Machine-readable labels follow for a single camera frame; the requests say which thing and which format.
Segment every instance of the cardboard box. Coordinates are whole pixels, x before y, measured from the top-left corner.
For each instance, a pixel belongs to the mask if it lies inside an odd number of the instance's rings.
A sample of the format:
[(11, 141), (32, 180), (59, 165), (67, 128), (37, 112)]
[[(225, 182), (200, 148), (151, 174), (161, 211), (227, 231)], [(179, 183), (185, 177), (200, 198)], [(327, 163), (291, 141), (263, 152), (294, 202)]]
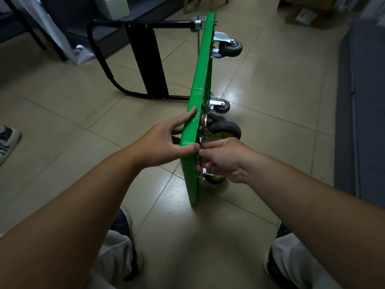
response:
[(293, 4), (285, 23), (302, 25), (313, 28), (328, 28), (333, 23), (333, 11), (313, 9), (303, 5)]
[(331, 10), (336, 0), (286, 0), (292, 4), (304, 5), (308, 8)]

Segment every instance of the pants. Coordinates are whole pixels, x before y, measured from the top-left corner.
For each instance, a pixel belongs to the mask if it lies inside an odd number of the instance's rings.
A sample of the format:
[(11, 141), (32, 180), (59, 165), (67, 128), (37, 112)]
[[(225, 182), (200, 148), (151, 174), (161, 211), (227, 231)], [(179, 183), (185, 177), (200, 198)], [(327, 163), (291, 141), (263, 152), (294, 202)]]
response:
[(341, 289), (293, 233), (276, 238), (272, 254), (282, 275), (299, 289)]
[(114, 289), (131, 271), (132, 242), (109, 230), (83, 289)]

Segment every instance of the black wheel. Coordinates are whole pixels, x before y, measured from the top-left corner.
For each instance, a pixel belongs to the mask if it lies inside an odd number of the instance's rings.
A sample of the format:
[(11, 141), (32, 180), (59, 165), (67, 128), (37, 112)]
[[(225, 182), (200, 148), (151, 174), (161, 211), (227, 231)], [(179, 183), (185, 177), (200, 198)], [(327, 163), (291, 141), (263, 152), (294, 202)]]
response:
[(210, 184), (221, 184), (225, 181), (225, 177), (221, 175), (206, 175), (205, 179)]
[(230, 110), (230, 102), (225, 99), (221, 99), (224, 102), (223, 106), (214, 106), (214, 110), (219, 114), (225, 114)]
[(235, 137), (240, 140), (241, 128), (235, 122), (219, 121), (213, 123), (208, 128), (211, 134), (217, 135), (222, 139)]
[(242, 49), (243, 45), (239, 40), (234, 40), (233, 43), (219, 43), (219, 53), (225, 57), (237, 57), (241, 54)]

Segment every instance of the person's right hand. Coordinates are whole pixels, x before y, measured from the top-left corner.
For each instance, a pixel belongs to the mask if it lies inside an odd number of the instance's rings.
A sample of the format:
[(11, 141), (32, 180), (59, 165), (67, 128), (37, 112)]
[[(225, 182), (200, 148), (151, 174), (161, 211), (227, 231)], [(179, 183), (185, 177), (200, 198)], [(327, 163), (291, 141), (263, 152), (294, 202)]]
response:
[[(245, 183), (243, 159), (251, 151), (236, 138), (227, 138), (205, 143), (199, 150), (207, 173), (223, 175), (234, 183)], [(202, 172), (200, 164), (196, 170)]]

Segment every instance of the shoe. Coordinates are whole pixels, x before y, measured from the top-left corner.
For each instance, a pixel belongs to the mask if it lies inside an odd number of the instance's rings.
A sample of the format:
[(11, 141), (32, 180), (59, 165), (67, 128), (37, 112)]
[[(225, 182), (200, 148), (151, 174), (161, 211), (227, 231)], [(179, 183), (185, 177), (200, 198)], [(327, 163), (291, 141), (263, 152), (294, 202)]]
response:
[[(278, 224), (276, 238), (283, 237), (290, 233), (290, 229), (287, 228), (285, 224), (283, 224), (282, 222)], [(282, 275), (280, 269), (278, 268), (273, 258), (272, 248), (270, 248), (263, 257), (263, 268), (265, 269), (267, 275), (269, 275), (269, 277), (272, 278), (273, 281), (276, 282), (278, 285), (282, 286), (283, 288), (298, 289), (298, 287), (295, 286), (293, 282), (291, 282), (289, 279)]]
[(120, 207), (116, 214), (115, 221), (110, 227), (110, 230), (116, 231), (122, 235), (127, 236), (132, 242), (132, 271), (126, 278), (124, 278), (125, 281), (130, 281), (136, 276), (138, 276), (143, 268), (143, 254), (142, 252), (138, 251), (134, 246), (133, 238), (131, 237), (131, 229), (132, 220), (130, 214), (128, 214), (122, 207)]
[(0, 165), (20, 142), (22, 134), (16, 130), (0, 125)]

